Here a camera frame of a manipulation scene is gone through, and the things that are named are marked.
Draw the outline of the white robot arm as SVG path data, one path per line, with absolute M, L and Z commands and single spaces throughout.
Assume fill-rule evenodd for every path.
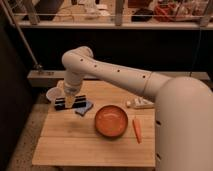
M 213 91 L 205 83 L 97 61 L 87 46 L 65 52 L 62 64 L 70 95 L 89 74 L 155 104 L 156 171 L 213 171 Z

